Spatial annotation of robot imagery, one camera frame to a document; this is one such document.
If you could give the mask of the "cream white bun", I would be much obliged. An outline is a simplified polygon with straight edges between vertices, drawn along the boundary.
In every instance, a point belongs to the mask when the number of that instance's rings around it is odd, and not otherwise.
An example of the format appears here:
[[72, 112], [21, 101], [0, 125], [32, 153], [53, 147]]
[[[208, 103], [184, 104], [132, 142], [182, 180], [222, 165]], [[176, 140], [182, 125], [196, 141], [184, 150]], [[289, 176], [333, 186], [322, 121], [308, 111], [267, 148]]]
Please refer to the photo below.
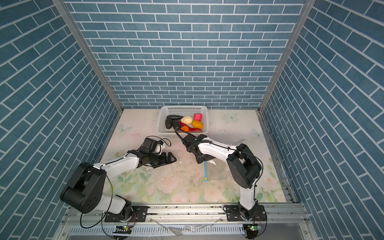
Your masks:
[[185, 117], [183, 117], [182, 119], [181, 119], [181, 122], [183, 123], [183, 124], [185, 124], [185, 125], [191, 125], [192, 124], [192, 122], [194, 121], [194, 119], [193, 119], [193, 117], [191, 117], [191, 116], [185, 116]]

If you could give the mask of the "clear zip top bag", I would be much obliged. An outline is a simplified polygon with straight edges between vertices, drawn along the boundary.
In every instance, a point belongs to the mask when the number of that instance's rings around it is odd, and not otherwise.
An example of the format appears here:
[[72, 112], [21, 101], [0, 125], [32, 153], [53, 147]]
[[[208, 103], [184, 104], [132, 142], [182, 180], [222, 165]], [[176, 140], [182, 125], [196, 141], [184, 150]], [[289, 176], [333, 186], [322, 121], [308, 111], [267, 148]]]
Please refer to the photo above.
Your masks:
[[226, 145], [209, 141], [199, 145], [203, 154], [213, 157], [206, 161], [209, 181], [232, 179], [243, 188], [250, 188], [261, 176], [262, 162], [251, 149], [245, 145]]

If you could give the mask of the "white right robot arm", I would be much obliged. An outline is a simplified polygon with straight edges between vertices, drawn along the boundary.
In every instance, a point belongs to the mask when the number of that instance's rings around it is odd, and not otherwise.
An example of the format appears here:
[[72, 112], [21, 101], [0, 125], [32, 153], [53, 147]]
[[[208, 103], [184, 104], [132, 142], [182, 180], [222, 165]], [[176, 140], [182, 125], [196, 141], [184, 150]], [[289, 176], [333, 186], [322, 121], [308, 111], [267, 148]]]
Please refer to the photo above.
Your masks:
[[195, 155], [198, 164], [218, 159], [225, 162], [234, 181], [240, 186], [239, 213], [245, 221], [267, 221], [264, 206], [256, 196], [257, 182], [260, 180], [264, 165], [245, 144], [226, 145], [212, 140], [206, 135], [195, 136], [182, 129], [179, 120], [166, 120], [166, 128], [174, 129], [189, 153]]

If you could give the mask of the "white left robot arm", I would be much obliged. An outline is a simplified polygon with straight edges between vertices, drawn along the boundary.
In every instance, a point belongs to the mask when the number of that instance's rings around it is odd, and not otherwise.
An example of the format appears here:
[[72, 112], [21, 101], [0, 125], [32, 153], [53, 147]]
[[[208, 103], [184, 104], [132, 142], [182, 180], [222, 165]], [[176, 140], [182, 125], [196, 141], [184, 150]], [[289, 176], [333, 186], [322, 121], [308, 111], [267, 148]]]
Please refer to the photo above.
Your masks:
[[115, 195], [112, 187], [105, 193], [105, 182], [141, 166], [155, 169], [176, 161], [172, 153], [145, 154], [132, 150], [104, 163], [82, 163], [62, 190], [60, 199], [83, 214], [101, 211], [117, 216], [119, 222], [127, 222], [133, 216], [131, 201]]

